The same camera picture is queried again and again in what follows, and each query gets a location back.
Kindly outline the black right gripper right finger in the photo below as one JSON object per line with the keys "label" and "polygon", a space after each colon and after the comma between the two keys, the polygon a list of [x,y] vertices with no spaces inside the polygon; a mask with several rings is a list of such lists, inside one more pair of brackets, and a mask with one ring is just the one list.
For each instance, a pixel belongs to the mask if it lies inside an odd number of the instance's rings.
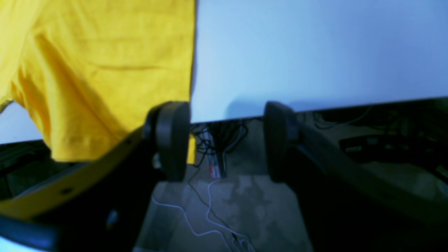
{"label": "black right gripper right finger", "polygon": [[447,202],[363,170],[280,102],[264,108],[267,167],[296,195],[316,252],[446,252]]}

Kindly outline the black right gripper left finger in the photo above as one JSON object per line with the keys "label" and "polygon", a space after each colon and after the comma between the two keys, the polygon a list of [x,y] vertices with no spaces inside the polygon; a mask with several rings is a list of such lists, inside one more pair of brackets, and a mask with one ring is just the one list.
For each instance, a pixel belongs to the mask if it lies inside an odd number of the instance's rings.
{"label": "black right gripper left finger", "polygon": [[158,105],[100,159],[1,202],[1,238],[49,252],[131,252],[157,183],[184,179],[190,117],[188,102]]}

